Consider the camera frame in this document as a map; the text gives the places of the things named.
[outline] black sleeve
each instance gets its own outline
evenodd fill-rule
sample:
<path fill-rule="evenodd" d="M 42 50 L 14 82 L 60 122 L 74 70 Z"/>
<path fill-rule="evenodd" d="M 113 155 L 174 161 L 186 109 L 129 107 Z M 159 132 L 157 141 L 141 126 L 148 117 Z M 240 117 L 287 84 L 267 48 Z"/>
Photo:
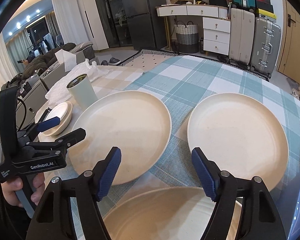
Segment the black sleeve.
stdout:
<path fill-rule="evenodd" d="M 20 240 L 20 236 L 21 239 L 25 239 L 31 221 L 25 209 L 11 206 L 7 202 L 5 208 L 9 218 L 7 225 L 4 225 L 0 218 L 0 240 Z"/>

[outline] metal bolt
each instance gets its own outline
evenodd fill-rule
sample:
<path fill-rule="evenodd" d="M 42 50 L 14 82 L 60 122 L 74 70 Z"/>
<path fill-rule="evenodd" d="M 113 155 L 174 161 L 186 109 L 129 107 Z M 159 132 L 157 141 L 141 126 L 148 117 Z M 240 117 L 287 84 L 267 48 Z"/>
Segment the metal bolt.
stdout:
<path fill-rule="evenodd" d="M 53 177 L 51 182 L 52 183 L 57 183 L 59 181 L 59 177 Z"/>
<path fill-rule="evenodd" d="M 255 176 L 254 181 L 257 182 L 257 183 L 260 183 L 262 181 L 262 179 L 258 176 Z"/>
<path fill-rule="evenodd" d="M 85 177 L 90 177 L 92 175 L 92 171 L 85 171 L 83 175 Z"/>
<path fill-rule="evenodd" d="M 221 171 L 221 176 L 229 177 L 230 173 L 228 171 Z"/>

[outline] white tissue paper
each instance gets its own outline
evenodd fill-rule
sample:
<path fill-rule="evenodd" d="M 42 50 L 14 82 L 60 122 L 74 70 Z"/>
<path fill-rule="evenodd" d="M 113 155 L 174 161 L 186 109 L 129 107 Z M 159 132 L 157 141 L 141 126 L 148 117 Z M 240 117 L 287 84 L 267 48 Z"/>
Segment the white tissue paper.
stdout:
<path fill-rule="evenodd" d="M 72 70 L 77 65 L 77 55 L 63 49 L 55 53 L 59 64 L 65 63 L 65 71 Z"/>
<path fill-rule="evenodd" d="M 81 74 L 87 74 L 90 82 L 93 82 L 98 77 L 107 75 L 109 70 L 100 70 L 95 61 L 92 62 L 92 66 L 89 65 L 89 60 L 75 66 L 66 76 L 61 78 L 55 83 L 52 88 L 45 95 L 45 98 L 49 101 L 49 107 L 54 108 L 58 104 L 68 101 L 72 96 L 67 89 L 67 85 L 71 80 L 80 76 Z"/>

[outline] gray refrigerator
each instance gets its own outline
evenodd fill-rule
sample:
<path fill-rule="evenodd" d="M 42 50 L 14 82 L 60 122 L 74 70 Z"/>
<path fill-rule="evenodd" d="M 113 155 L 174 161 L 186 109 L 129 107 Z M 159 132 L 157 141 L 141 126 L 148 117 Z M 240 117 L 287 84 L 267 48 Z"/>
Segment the gray refrigerator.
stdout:
<path fill-rule="evenodd" d="M 157 16 L 156 6 L 166 0 L 122 0 L 133 47 L 161 49 L 167 45 L 164 20 Z"/>

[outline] round plate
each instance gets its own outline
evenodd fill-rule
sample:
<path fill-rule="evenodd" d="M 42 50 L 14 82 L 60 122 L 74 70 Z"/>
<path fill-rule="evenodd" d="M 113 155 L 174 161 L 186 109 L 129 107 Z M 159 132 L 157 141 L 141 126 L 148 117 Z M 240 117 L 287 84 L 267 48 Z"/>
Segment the round plate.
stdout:
<path fill-rule="evenodd" d="M 199 240 L 214 205 L 202 188 L 170 187 L 127 200 L 104 223 L 112 240 Z M 227 240 L 235 239 L 240 213 L 236 202 Z"/>
<path fill-rule="evenodd" d="M 284 130 L 259 101 L 235 93 L 220 93 L 201 101 L 188 123 L 192 151 L 200 147 L 208 160 L 233 176 L 259 176 L 272 190 L 287 167 L 289 151 Z"/>
<path fill-rule="evenodd" d="M 70 123 L 71 117 L 72 117 L 73 104 L 69 101 L 66 101 L 64 103 L 67 104 L 68 109 L 67 109 L 66 113 L 64 114 L 64 116 L 62 117 L 62 119 L 60 118 L 60 124 L 55 127 L 52 127 L 49 130 L 44 131 L 42 133 L 44 136 L 48 137 L 48 136 L 60 134 L 61 132 L 64 131 L 64 129 L 66 129 L 66 127 Z"/>
<path fill-rule="evenodd" d="M 62 118 L 66 115 L 66 112 L 68 110 L 69 106 L 67 102 L 63 102 L 59 105 L 57 105 L 55 108 L 51 110 L 51 112 L 47 115 L 46 120 L 52 119 L 54 117 L 59 117 L 60 121 L 62 121 Z"/>
<path fill-rule="evenodd" d="M 171 117 L 161 100 L 140 91 L 106 96 L 85 110 L 72 130 L 86 130 L 86 138 L 68 149 L 78 174 L 92 170 L 113 146 L 122 160 L 113 185 L 131 181 L 148 171 L 170 139 Z"/>

